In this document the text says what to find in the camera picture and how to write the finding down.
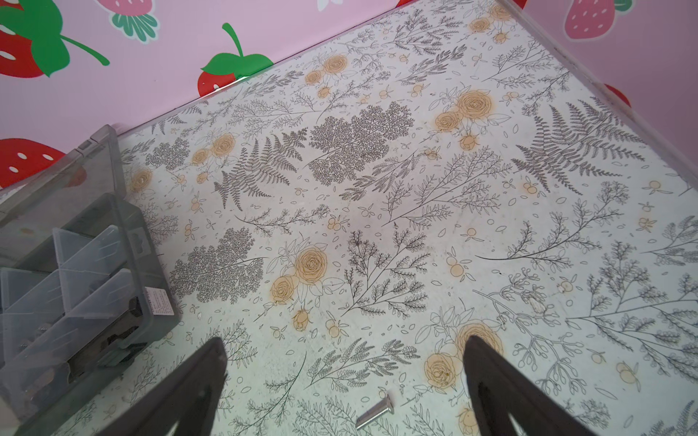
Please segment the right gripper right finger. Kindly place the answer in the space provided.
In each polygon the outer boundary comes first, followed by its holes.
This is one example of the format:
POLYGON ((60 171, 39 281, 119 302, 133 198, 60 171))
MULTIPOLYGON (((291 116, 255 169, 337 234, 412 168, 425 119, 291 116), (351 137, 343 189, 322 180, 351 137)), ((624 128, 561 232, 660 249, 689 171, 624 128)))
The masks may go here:
POLYGON ((528 435, 592 434, 482 338, 468 339, 463 364, 481 434, 515 435, 515 423, 528 435))

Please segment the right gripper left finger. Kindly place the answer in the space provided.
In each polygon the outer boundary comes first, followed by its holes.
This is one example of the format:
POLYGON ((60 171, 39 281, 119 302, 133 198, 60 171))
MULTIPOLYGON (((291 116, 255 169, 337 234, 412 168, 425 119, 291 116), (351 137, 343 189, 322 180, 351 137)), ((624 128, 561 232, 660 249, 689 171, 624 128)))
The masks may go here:
POLYGON ((220 337, 208 340, 102 435, 209 435, 225 385, 227 356, 220 337))

